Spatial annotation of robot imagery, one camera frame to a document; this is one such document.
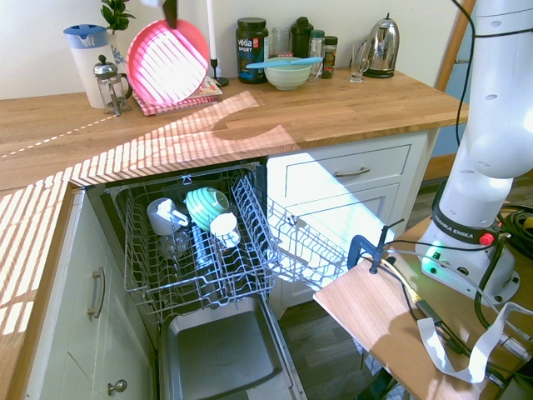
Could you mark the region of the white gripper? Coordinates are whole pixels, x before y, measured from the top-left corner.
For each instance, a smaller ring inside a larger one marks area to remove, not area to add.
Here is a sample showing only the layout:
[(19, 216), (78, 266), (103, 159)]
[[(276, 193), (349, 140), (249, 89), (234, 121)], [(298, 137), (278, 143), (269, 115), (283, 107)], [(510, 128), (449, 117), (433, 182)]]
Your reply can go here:
[(162, 8), (169, 28), (177, 28), (177, 0), (141, 0), (141, 3), (151, 8)]

